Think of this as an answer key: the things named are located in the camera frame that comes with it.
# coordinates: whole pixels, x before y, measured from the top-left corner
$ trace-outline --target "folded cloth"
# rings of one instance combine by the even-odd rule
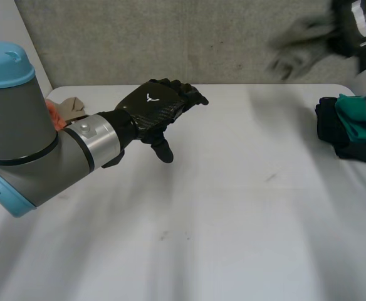
[[[268,70],[281,80],[306,75],[316,63],[331,54],[328,39],[334,30],[329,14],[297,19],[285,32],[270,39],[269,47],[279,52]]]
[[[62,119],[62,117],[59,115],[59,113],[56,110],[56,107],[53,105],[52,102],[45,101],[46,107],[48,108],[48,111],[50,112],[51,119],[53,122],[53,125],[55,126],[56,130],[61,130],[64,127],[66,127],[66,122]]]
[[[61,104],[54,103],[50,99],[46,99],[46,101],[51,102],[56,107],[59,115],[66,122],[71,122],[79,119],[80,117],[86,116],[84,103],[77,97],[67,98]]]
[[[366,143],[366,103],[363,97],[340,94],[336,113],[352,142]]]
[[[339,158],[366,162],[366,143],[350,141],[336,112],[336,102],[337,98],[325,97],[316,106],[318,138],[331,144]]]

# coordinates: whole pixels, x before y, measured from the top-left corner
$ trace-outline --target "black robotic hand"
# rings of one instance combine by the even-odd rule
[[[118,115],[119,123],[122,119],[130,119],[130,122],[133,123],[135,134],[134,137],[127,138],[127,143],[138,139],[145,144],[150,144],[160,160],[171,163],[174,157],[165,140],[164,132],[167,126],[174,123],[182,113],[199,104],[207,105],[208,100],[188,83],[182,84],[178,80],[171,82],[168,79],[150,80],[125,97],[116,106],[113,116]],[[128,128],[126,122],[122,122],[122,124],[125,129]],[[129,131],[123,130],[123,127],[120,126],[116,131],[119,139],[122,138],[121,144],[124,148],[126,143],[123,142],[125,140],[123,137],[126,136],[126,133],[129,135]]]

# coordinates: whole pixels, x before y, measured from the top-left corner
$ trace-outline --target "blurred robotic hand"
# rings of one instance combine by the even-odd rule
[[[270,39],[268,45],[278,52],[268,70],[280,80],[306,75],[312,67],[330,55],[328,40],[335,26],[329,15],[297,19],[285,32]]]

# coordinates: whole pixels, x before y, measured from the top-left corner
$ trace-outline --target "gray wall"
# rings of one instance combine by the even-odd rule
[[[54,87],[149,78],[274,83],[266,40],[329,0],[16,0]],[[327,58],[297,83],[341,83],[352,60]]]

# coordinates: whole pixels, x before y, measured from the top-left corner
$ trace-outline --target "black cloth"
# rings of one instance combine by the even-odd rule
[[[366,162],[366,144],[350,141],[336,113],[336,101],[337,98],[324,97],[315,108],[318,138],[331,144],[339,158]]]

